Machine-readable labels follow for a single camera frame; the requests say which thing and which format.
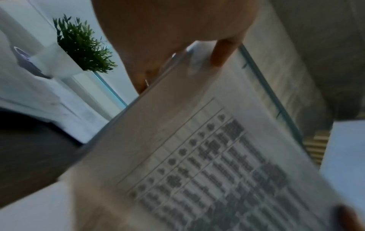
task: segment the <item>hand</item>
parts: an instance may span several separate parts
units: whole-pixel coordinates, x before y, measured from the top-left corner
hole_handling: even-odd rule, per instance
[[[339,210],[339,220],[345,231],[365,231],[365,226],[362,224],[355,211],[343,206]]]
[[[253,23],[258,0],[92,0],[100,26],[142,93],[174,53],[196,40],[218,40],[222,66]]]

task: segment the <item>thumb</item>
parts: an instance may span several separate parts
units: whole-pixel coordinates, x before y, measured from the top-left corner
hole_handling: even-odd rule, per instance
[[[339,210],[340,224],[345,231],[365,231],[365,226],[350,207],[342,206]]]
[[[232,55],[232,53],[241,45],[244,33],[240,33],[231,38],[218,40],[213,49],[210,63],[215,67],[221,67]]]

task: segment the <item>white plant pot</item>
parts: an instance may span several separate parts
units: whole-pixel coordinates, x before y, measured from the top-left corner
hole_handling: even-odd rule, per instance
[[[83,72],[81,67],[58,45],[44,48],[30,57],[31,61],[44,75],[52,78],[68,78]]]

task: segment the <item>green plant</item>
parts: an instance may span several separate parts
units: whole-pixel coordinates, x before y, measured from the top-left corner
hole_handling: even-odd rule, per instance
[[[94,72],[107,73],[114,67],[115,62],[110,60],[111,51],[103,46],[102,38],[97,40],[92,35],[94,31],[87,21],[70,22],[71,17],[53,19],[57,30],[57,42],[62,49],[83,69]]]

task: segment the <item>dark table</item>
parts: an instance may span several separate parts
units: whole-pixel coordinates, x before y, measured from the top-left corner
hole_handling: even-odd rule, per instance
[[[0,208],[57,181],[80,146],[51,123],[0,111]]]

